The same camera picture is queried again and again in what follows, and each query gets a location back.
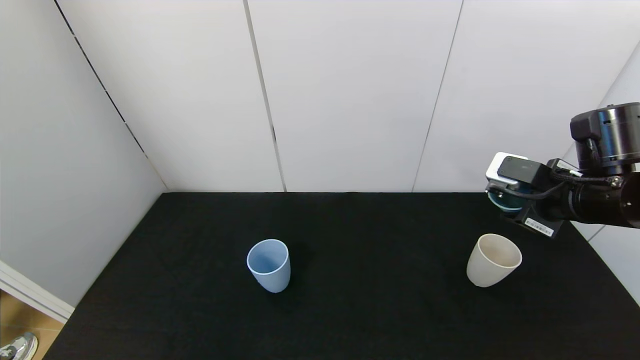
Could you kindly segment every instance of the silver shoe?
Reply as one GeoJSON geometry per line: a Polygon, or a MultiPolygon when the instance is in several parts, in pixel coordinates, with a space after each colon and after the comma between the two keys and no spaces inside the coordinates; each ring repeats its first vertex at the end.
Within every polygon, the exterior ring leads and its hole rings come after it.
{"type": "Polygon", "coordinates": [[[38,349],[38,338],[32,332],[25,332],[0,348],[0,360],[31,360],[38,349]]]}

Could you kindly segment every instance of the sticker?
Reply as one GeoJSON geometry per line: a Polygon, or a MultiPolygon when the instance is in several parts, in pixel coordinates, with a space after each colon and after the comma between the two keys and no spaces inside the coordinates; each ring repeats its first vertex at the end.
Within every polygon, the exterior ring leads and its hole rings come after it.
{"type": "Polygon", "coordinates": [[[533,220],[532,218],[527,218],[527,220],[525,220],[524,224],[526,226],[529,226],[535,230],[538,230],[539,232],[547,235],[547,236],[552,236],[554,234],[554,231],[547,226],[542,225],[541,223],[533,220]]]}

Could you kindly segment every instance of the wooden floor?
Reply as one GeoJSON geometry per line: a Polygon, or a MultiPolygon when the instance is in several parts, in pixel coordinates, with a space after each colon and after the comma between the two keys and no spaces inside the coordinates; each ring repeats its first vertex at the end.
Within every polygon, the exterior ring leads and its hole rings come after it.
{"type": "Polygon", "coordinates": [[[38,338],[33,360],[41,360],[62,329],[62,323],[0,290],[0,347],[30,331],[38,338]]]}

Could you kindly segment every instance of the plastic cup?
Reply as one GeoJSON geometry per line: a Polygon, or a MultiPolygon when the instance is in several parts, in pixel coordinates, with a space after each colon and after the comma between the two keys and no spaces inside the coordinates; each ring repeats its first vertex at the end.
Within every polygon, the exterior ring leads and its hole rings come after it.
{"type": "Polygon", "coordinates": [[[279,293],[289,285],[289,249],[280,240],[267,239],[255,244],[246,256],[246,266],[263,288],[279,293]]]}
{"type": "Polygon", "coordinates": [[[467,277],[481,288],[494,285],[522,262],[520,249],[504,236],[484,234],[476,242],[467,263],[467,277]]]}

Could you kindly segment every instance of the white wall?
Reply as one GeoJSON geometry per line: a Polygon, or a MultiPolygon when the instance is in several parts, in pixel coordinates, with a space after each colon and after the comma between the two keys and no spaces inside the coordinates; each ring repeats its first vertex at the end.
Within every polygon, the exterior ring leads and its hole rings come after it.
{"type": "Polygon", "coordinates": [[[248,4],[287,189],[410,192],[461,1],[248,4]]]}
{"type": "Polygon", "coordinates": [[[416,191],[484,189],[498,151],[546,162],[640,40],[640,1],[464,2],[416,191]]]}
{"type": "Polygon", "coordinates": [[[640,304],[640,229],[605,226],[589,243],[640,304]]]}
{"type": "Polygon", "coordinates": [[[172,190],[279,192],[242,0],[59,0],[172,190]]]}
{"type": "Polygon", "coordinates": [[[0,259],[75,306],[165,190],[52,1],[0,1],[0,259]]]}

